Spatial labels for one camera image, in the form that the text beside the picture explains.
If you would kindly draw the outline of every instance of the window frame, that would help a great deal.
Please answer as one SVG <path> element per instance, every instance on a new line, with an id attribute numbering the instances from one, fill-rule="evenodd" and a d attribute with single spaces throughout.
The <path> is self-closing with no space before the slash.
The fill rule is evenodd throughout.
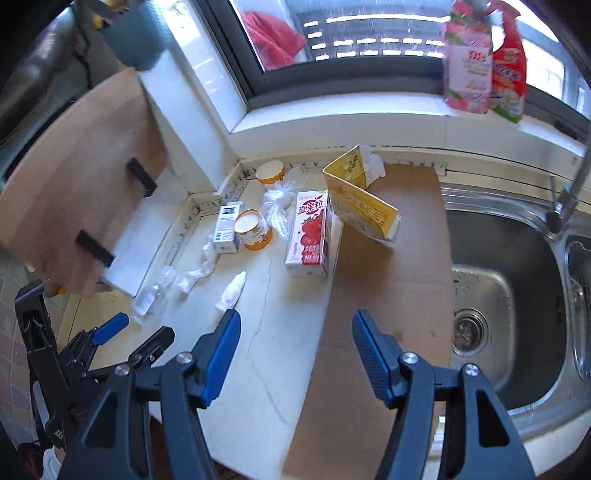
<path id="1" fill-rule="evenodd" d="M 309 61 L 265 71 L 230 0 L 190 1 L 216 42 L 249 109 L 336 93 L 394 91 L 443 94 L 443 63 L 433 57 L 352 57 Z M 521 24 L 521 27 L 528 32 L 529 41 L 564 64 L 563 96 L 569 100 L 565 103 L 527 85 L 524 113 L 585 142 L 590 122 L 574 108 L 578 82 L 570 77 L 579 76 L 578 68 L 568 54 L 564 55 L 558 43 L 527 24 Z"/>

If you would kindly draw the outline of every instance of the paper cup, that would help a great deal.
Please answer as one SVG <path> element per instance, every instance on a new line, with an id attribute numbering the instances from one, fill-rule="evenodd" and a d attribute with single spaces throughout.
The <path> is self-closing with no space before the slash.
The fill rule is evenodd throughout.
<path id="1" fill-rule="evenodd" d="M 261 165 L 256 171 L 256 177 L 262 185 L 268 189 L 275 182 L 283 180 L 285 177 L 285 166 L 281 160 L 271 160 Z"/>
<path id="2" fill-rule="evenodd" d="M 234 221 L 234 231 L 247 250 L 260 250 L 273 238 L 273 231 L 261 212 L 252 208 L 238 215 Z"/>

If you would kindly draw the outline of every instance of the window sill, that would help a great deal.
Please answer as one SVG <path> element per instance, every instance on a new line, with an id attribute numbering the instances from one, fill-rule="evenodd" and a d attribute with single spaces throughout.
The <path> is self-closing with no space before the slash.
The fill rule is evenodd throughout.
<path id="1" fill-rule="evenodd" d="M 584 154 L 582 143 L 532 117 L 515 125 L 493 112 L 455 111 L 440 96 L 421 93 L 350 93 L 269 106 L 248 112 L 228 140 L 240 159 L 356 144 L 437 148 L 515 161 L 568 179 Z"/>

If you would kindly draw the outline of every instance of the drain strainer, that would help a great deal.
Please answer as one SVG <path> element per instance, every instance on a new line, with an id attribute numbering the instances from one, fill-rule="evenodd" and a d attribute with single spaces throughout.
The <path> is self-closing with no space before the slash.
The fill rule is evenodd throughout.
<path id="1" fill-rule="evenodd" d="M 456 314 L 453 324 L 453 350 L 458 355 L 476 353 L 485 344 L 488 325 L 477 310 L 464 309 Z"/>

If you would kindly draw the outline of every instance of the cutting board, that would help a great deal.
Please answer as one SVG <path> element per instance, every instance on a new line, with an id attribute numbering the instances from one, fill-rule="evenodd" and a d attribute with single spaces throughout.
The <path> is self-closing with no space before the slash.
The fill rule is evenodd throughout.
<path id="1" fill-rule="evenodd" d="M 89 294 L 104 265 L 77 246 L 80 230 L 113 251 L 145 189 L 135 157 L 157 179 L 165 149 L 136 72 L 97 85 L 35 142 L 0 193 L 0 243 L 39 275 Z"/>
<path id="2" fill-rule="evenodd" d="M 366 308 L 384 333 L 433 365 L 452 352 L 452 261 L 435 171 L 390 165 L 368 189 L 399 209 L 393 245 L 345 224 L 324 329 L 284 473 L 302 479 L 374 478 L 395 411 L 374 397 L 351 335 Z"/>

